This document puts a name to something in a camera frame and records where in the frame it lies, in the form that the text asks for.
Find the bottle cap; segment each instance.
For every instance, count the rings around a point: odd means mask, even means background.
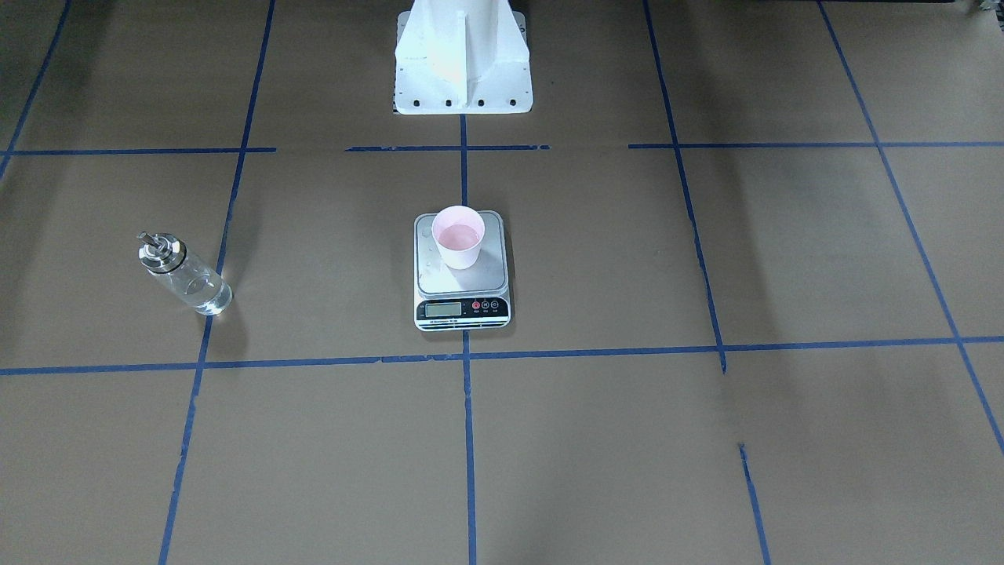
[[[150,234],[141,231],[140,262],[151,272],[171,272],[185,260],[185,243],[170,233]]]

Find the bottle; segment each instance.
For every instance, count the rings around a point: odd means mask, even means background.
[[[230,285],[185,242],[170,233],[141,231],[140,262],[169,291],[203,316],[223,312],[234,298]]]

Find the cup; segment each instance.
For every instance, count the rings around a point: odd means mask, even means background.
[[[433,239],[450,268],[467,268],[478,260],[485,220],[467,206],[450,206],[433,219]]]

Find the scale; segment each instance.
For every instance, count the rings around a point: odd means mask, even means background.
[[[477,262],[465,269],[450,268],[440,257],[432,230],[436,214],[415,220],[415,325],[423,332],[501,328],[512,319],[502,217],[478,213],[485,237]]]

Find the blue tape grid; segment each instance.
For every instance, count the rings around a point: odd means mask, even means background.
[[[866,104],[863,97],[860,94],[860,90],[857,87],[856,81],[853,78],[849,64],[847,63],[846,57],[843,54],[842,48],[840,47],[839,41],[836,37],[836,33],[829,21],[828,15],[826,14],[825,8],[822,3],[817,0],[817,5],[819,7],[820,14],[826,24],[827,30],[833,40],[834,47],[839,54],[841,64],[850,80],[851,86],[854,90],[855,96],[860,105],[862,114],[864,115],[865,121],[868,124],[868,128],[871,132],[871,142],[836,142],[836,143],[680,143],[677,136],[676,124],[673,118],[672,107],[670,104],[669,90],[666,86],[665,76],[662,69],[662,61],[659,54],[658,44],[656,42],[655,30],[653,27],[651,11],[649,9],[648,0],[643,1],[647,23],[649,27],[650,39],[652,40],[653,53],[656,58],[657,68],[659,71],[660,83],[663,89],[664,104],[667,111],[667,119],[669,121],[669,126],[671,130],[671,135],[673,137],[672,144],[632,144],[629,147],[631,149],[673,149],[676,157],[679,172],[681,175],[681,181],[684,188],[685,200],[688,203],[688,212],[692,225],[695,232],[695,246],[699,256],[699,261],[701,262],[702,270],[705,273],[705,280],[708,293],[709,301],[709,313],[712,317],[713,327],[716,332],[716,345],[714,346],[683,346],[683,347],[663,347],[663,348],[612,348],[612,349],[580,349],[580,350],[551,350],[551,351],[515,351],[515,352],[484,352],[484,353],[472,353],[470,351],[470,336],[467,331],[463,333],[463,351],[458,354],[440,354],[440,355],[411,355],[411,356],[370,356],[370,357],[342,357],[342,358],[313,358],[313,359],[280,359],[280,360],[252,360],[252,361],[206,361],[206,355],[208,352],[209,338],[212,332],[213,319],[208,318],[205,323],[205,328],[203,332],[203,339],[200,346],[200,353],[198,361],[195,363],[162,363],[162,364],[132,364],[132,365],[90,365],[90,366],[59,366],[59,367],[29,367],[29,368],[0,368],[0,376],[14,376],[14,375],[47,375],[47,374],[86,374],[86,373],[104,373],[104,372],[123,372],[123,371],[171,371],[171,370],[195,370],[195,376],[193,380],[193,387],[189,401],[189,410],[186,417],[185,432],[182,439],[182,448],[179,459],[179,465],[175,474],[175,484],[174,491],[172,493],[171,504],[169,506],[168,519],[165,525],[164,539],[162,542],[161,555],[159,559],[160,564],[165,564],[167,562],[167,556],[170,549],[171,534],[173,531],[174,521],[177,514],[178,499],[181,494],[182,481],[184,479],[185,464],[187,462],[188,449],[191,442],[191,436],[193,431],[195,411],[196,411],[196,398],[199,395],[199,390],[201,387],[202,375],[205,369],[228,369],[228,368],[264,368],[264,367],[294,367],[294,366],[323,366],[323,365],[347,365],[347,364],[370,364],[370,363],[421,363],[421,362],[442,362],[442,361],[462,361],[463,371],[464,371],[464,393],[465,393],[465,429],[466,429],[466,448],[467,448],[467,483],[468,483],[468,538],[469,538],[469,560],[471,565],[476,564],[477,560],[477,527],[476,527],[476,513],[475,513],[475,484],[474,484],[474,432],[473,432],[473,414],[472,414],[472,401],[471,401],[471,360],[494,360],[494,359],[520,359],[520,358],[558,358],[558,357],[590,357],[590,356],[631,356],[631,355],[677,355],[677,354],[711,354],[718,353],[721,361],[722,368],[725,370],[725,353],[726,352],[744,352],[744,351],[779,351],[779,350],[819,350],[819,349],[839,349],[839,348],[880,348],[880,347],[916,347],[916,346],[932,346],[932,345],[956,345],[960,351],[960,354],[965,362],[967,371],[969,372],[970,378],[973,382],[974,388],[981,400],[984,407],[984,411],[987,415],[988,421],[990,422],[991,429],[994,432],[995,438],[997,439],[998,446],[1001,448],[1002,453],[1004,453],[1004,440],[1001,438],[1001,432],[997,426],[996,418],[990,406],[987,402],[986,396],[983,392],[982,386],[977,378],[975,370],[969,360],[968,353],[965,348],[965,344],[986,344],[986,343],[1004,343],[1004,336],[971,336],[964,337],[959,334],[959,331],[955,325],[954,319],[952,318],[951,312],[948,308],[948,304],[944,298],[941,291],[940,285],[938,284],[937,277],[935,276],[934,269],[931,266],[930,260],[928,259],[927,253],[924,249],[923,243],[920,238],[920,234],[914,225],[913,219],[910,215],[909,209],[907,207],[906,201],[900,190],[899,184],[896,180],[896,176],[893,173],[892,167],[885,153],[885,148],[887,147],[1004,147],[1004,142],[882,142],[878,138],[877,132],[875,131],[874,125],[871,121],[870,115],[867,111]],[[58,156],[58,155],[80,155],[80,156],[100,156],[100,155],[170,155],[170,154],[237,154],[239,155],[238,163],[234,175],[234,183],[231,188],[231,197],[227,210],[227,218],[224,223],[223,238],[221,240],[220,252],[217,260],[217,270],[222,270],[223,263],[226,256],[227,248],[227,232],[229,229],[230,222],[233,218],[233,207],[236,202],[238,195],[240,180],[243,171],[243,165],[245,156],[249,153],[274,153],[276,148],[274,147],[249,147],[248,138],[250,136],[251,124],[253,120],[254,107],[257,100],[258,86],[260,84],[261,74],[264,67],[265,53],[268,46],[268,38],[271,30],[272,17],[274,14],[275,0],[271,0],[269,4],[268,16],[265,24],[265,32],[262,38],[261,49],[259,52],[258,66],[256,69],[254,85],[251,92],[251,97],[248,102],[248,112],[245,120],[244,134],[240,148],[166,148],[166,149],[97,149],[97,150],[31,150],[31,151],[18,151],[15,149],[18,138],[23,129],[24,123],[30,112],[31,105],[36,97],[37,91],[41,84],[41,81],[45,75],[45,72],[49,66],[52,58],[52,54],[58,43],[59,37],[65,26],[67,15],[71,7],[71,0],[66,0],[63,11],[60,14],[59,22],[56,26],[56,30],[53,34],[52,41],[50,42],[49,48],[46,52],[45,58],[42,62],[41,68],[35,77],[35,81],[32,85],[31,91],[25,102],[24,108],[19,116],[17,126],[15,127],[14,133],[8,144],[5,151],[0,151],[3,155],[3,161],[0,162],[0,178],[2,178],[6,168],[14,156],[20,157],[33,157],[33,156]],[[461,153],[461,201],[463,204],[467,204],[467,154],[469,151],[538,151],[538,150],[549,150],[548,145],[486,145],[486,146],[470,146],[467,143],[467,120],[466,115],[460,116],[460,128],[461,128],[461,145],[459,146],[381,146],[381,147],[370,147],[370,146],[356,146],[346,149],[347,152],[407,152],[407,151],[457,151]],[[696,217],[693,213],[693,207],[690,201],[689,187],[686,179],[686,170],[684,168],[682,153],[684,149],[769,149],[769,148],[834,148],[834,147],[858,147],[858,148],[876,148],[882,156],[884,166],[887,171],[887,175],[890,178],[890,182],[896,192],[897,199],[900,203],[901,209],[904,213],[908,226],[911,229],[911,233],[914,237],[914,241],[918,247],[919,252],[927,268],[929,277],[931,278],[932,285],[935,288],[936,294],[939,298],[939,302],[942,306],[942,310],[946,316],[946,320],[949,322],[949,326],[952,330],[953,336],[950,338],[919,338],[919,339],[905,339],[905,340],[866,340],[866,341],[833,341],[833,342],[803,342],[803,343],[777,343],[777,344],[737,344],[737,345],[726,345],[721,341],[721,335],[718,330],[717,317],[715,316],[714,303],[711,294],[710,284],[707,278],[707,270],[703,260],[703,253],[700,247],[700,237],[697,228]],[[759,502],[756,497],[756,490],[753,485],[748,467],[748,460],[745,450],[745,445],[739,446],[740,457],[743,464],[743,471],[747,481],[747,487],[750,495],[750,502],[753,508],[754,518],[757,525],[757,532],[760,539],[761,551],[763,554],[763,559],[765,564],[770,564],[770,554],[767,547],[766,536],[763,530],[762,517],[760,515]]]

